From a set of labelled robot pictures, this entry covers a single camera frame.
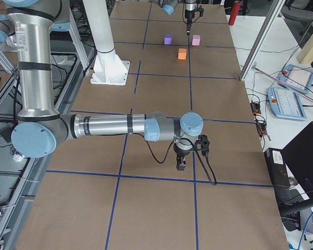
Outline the blue teach pendant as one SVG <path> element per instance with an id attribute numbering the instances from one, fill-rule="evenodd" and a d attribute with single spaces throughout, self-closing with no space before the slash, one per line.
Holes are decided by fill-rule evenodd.
<path id="1" fill-rule="evenodd" d="M 286 65 L 278 79 L 293 89 L 307 94 L 313 83 L 313 72 L 293 64 Z"/>
<path id="2" fill-rule="evenodd" d="M 298 121 L 307 119 L 297 93 L 281 87 L 269 87 L 267 96 L 271 111 L 276 117 Z"/>

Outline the black laptop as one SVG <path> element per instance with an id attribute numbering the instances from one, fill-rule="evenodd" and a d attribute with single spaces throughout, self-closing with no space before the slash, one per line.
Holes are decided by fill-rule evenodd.
<path id="1" fill-rule="evenodd" d="M 309 199 L 291 206 L 281 205 L 280 215 L 285 216 L 313 207 L 313 121 L 282 149 L 282 157 L 309 196 Z"/>

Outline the aluminium frame post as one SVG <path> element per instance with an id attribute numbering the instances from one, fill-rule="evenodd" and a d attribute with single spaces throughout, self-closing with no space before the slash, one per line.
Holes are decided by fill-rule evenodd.
<path id="1" fill-rule="evenodd" d="M 248 75 L 250 69 L 254 66 L 255 59 L 260 52 L 260 49 L 263 45 L 263 42 L 265 41 L 275 19 L 277 18 L 279 12 L 281 11 L 283 5 L 283 0 L 274 0 L 270 10 L 268 11 L 268 14 L 261 26 L 261 29 L 255 39 L 255 42 L 251 48 L 251 51 L 245 61 L 245 64 L 241 70 L 241 73 L 239 75 L 239 79 L 241 81 L 244 81 L 246 76 Z"/>

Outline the near blue teach pendant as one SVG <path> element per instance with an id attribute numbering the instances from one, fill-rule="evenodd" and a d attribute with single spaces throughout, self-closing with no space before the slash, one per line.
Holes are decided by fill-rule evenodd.
<path id="1" fill-rule="evenodd" d="M 271 111 L 276 117 L 298 121 L 307 119 L 297 93 L 281 87 L 269 87 L 267 96 Z"/>

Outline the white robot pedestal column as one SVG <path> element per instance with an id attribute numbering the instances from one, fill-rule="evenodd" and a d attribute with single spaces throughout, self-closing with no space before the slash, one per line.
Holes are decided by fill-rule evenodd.
<path id="1" fill-rule="evenodd" d="M 97 56 L 91 77 L 92 84 L 126 84 L 129 61 L 121 60 L 115 51 L 106 1 L 83 1 Z"/>

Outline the purple foam cube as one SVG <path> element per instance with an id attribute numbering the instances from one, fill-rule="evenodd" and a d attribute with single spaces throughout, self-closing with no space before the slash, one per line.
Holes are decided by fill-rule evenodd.
<path id="1" fill-rule="evenodd" d="M 165 36 L 164 36 L 164 44 L 165 45 L 172 45 L 172 39 L 173 39 L 172 34 L 165 34 Z"/>

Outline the pink foam cube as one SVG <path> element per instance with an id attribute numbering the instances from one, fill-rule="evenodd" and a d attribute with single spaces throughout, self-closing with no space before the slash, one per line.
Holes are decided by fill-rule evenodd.
<path id="1" fill-rule="evenodd" d="M 199 46 L 200 45 L 200 41 L 201 41 L 201 37 L 200 35 L 194 34 L 192 36 L 192 46 Z"/>

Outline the red cylinder tube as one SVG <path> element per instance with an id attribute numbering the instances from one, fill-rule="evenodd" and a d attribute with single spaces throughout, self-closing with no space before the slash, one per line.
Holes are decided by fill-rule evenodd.
<path id="1" fill-rule="evenodd" d="M 236 17 L 238 15 L 239 9 L 241 6 L 241 1 L 234 1 L 233 6 L 232 6 L 232 11 L 231 11 L 231 15 L 230 18 L 228 20 L 228 25 L 229 26 L 233 26 L 236 20 Z"/>

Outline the far blue teach pendant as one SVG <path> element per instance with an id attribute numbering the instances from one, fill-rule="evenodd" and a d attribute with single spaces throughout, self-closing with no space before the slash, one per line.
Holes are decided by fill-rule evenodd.
<path id="1" fill-rule="evenodd" d="M 293 64 L 286 65 L 278 79 L 293 89 L 307 94 L 313 83 L 313 72 Z"/>

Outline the metal reacher grabber stick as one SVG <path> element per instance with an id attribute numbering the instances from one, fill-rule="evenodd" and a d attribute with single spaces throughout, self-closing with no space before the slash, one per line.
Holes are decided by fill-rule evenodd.
<path id="1" fill-rule="evenodd" d="M 294 93 L 299 94 L 299 95 L 302 96 L 303 98 L 305 98 L 305 99 L 307 99 L 308 101 L 310 101 L 310 102 L 313 103 L 313 98 L 311 98 L 311 97 L 309 97 L 309 96 L 307 96 L 307 95 L 301 93 L 300 91 L 295 90 L 295 89 L 292 88 L 291 86 L 288 86 L 287 84 L 283 83 L 283 82 L 280 81 L 279 79 L 277 79 L 277 78 L 275 78 L 275 77 L 273 77 L 273 76 L 271 76 L 271 75 L 265 73 L 264 71 L 258 69 L 258 68 L 255 67 L 255 66 L 252 66 L 252 68 L 255 69 L 258 73 L 261 73 L 261 74 L 265 75 L 266 77 L 268 77 L 268 78 L 272 79 L 273 81 L 277 82 L 279 85 L 281 85 L 281 86 L 287 88 L 287 89 L 290 90 L 290 91 L 293 91 Z"/>

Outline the orange foam cube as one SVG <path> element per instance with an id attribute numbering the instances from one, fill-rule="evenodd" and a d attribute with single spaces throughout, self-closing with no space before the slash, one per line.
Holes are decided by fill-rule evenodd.
<path id="1" fill-rule="evenodd" d="M 179 48 L 178 49 L 178 56 L 179 60 L 186 60 L 187 58 L 187 49 L 186 48 Z"/>

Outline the black computer box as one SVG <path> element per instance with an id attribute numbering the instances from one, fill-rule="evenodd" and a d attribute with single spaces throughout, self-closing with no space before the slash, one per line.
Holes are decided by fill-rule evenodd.
<path id="1" fill-rule="evenodd" d="M 286 164 L 282 158 L 281 150 L 268 148 L 264 152 L 264 157 L 273 186 L 284 189 L 290 188 Z"/>

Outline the orange black connector strip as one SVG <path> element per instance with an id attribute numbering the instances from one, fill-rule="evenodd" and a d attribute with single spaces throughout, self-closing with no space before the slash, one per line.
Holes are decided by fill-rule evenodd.
<path id="1" fill-rule="evenodd" d="M 266 136 L 268 140 L 270 141 L 271 139 L 267 132 L 267 121 L 261 113 L 260 103 L 251 101 L 250 107 L 251 107 L 251 111 L 252 111 L 256 128 L 258 131 L 258 135 L 260 136 L 260 138 L 263 138 L 264 136 Z"/>

